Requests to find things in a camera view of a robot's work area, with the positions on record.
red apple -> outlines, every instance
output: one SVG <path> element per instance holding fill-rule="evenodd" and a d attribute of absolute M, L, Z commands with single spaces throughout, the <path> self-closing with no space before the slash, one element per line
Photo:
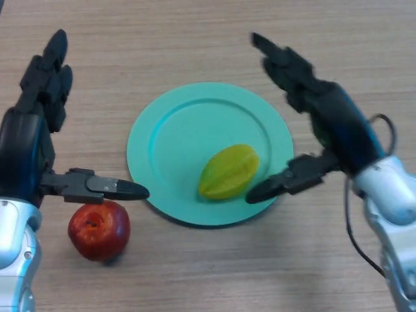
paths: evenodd
<path fill-rule="evenodd" d="M 68 235 L 84 258 L 109 261 L 129 242 L 129 215 L 123 206 L 109 200 L 99 205 L 85 204 L 72 216 Z"/>

wire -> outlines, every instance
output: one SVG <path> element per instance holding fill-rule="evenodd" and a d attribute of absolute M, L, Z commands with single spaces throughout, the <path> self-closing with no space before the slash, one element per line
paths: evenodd
<path fill-rule="evenodd" d="M 391 141 L 390 146 L 387 151 L 388 155 L 392 155 L 396 150 L 397 145 L 397 131 L 394 123 L 384 114 L 376 114 L 373 117 L 370 118 L 369 122 L 374 123 L 376 120 L 382 119 L 386 122 L 386 124 L 389 126 L 390 129 L 390 135 L 391 135 Z M 380 273 L 384 277 L 384 272 L 380 266 L 378 266 L 369 256 L 367 256 L 363 250 L 359 247 L 358 243 L 356 242 L 354 238 L 354 234 L 351 227 L 351 221 L 350 221 L 350 189 L 351 189 L 351 183 L 350 179 L 346 177 L 345 184 L 344 184 L 344 212 L 345 212 L 345 223 L 346 223 L 346 232 L 348 233 L 348 236 L 350 237 L 352 246 L 356 249 L 357 253 L 378 273 Z"/>

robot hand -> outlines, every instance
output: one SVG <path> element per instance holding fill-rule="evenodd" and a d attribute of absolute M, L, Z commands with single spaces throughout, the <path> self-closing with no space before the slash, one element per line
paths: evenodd
<path fill-rule="evenodd" d="M 42 258 L 36 231 L 44 196 L 102 203 L 150 195 L 142 185 L 98 177 L 88 169 L 54 172 L 51 133 L 64 123 L 72 87 L 72 70 L 62 67 L 67 46 L 66 33 L 59 30 L 43 55 L 32 58 L 20 82 L 21 96 L 0 127 L 0 312 L 35 311 L 31 283 Z"/>
<path fill-rule="evenodd" d="M 365 203 L 367 222 L 382 245 L 382 269 L 355 243 L 346 205 L 347 231 L 354 247 L 385 277 L 397 310 L 416 311 L 416 179 L 400 159 L 383 150 L 370 121 L 337 83 L 315 78 L 312 65 L 289 47 L 282 49 L 255 33 L 252 44 L 265 55 L 263 68 L 286 91 L 289 105 L 309 114 L 312 130 L 324 149 L 318 157 L 292 159 L 282 172 L 250 190 L 246 201 L 257 203 L 286 192 L 297 194 L 323 183 L 326 174 L 342 171 L 346 185 L 352 180 L 355 194 Z M 392 123 L 384 119 L 395 137 Z"/>

plate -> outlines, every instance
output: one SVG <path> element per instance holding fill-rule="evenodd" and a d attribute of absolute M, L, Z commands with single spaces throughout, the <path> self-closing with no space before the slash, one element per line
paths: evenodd
<path fill-rule="evenodd" d="M 127 165 L 162 214 L 196 226 L 226 226 L 275 200 L 249 205 L 244 193 L 219 202 L 199 198 L 203 168 L 234 144 L 250 145 L 260 158 L 249 188 L 281 171 L 294 155 L 283 118 L 261 97 L 232 84 L 194 83 L 163 94 L 142 111 L 127 142 Z"/>

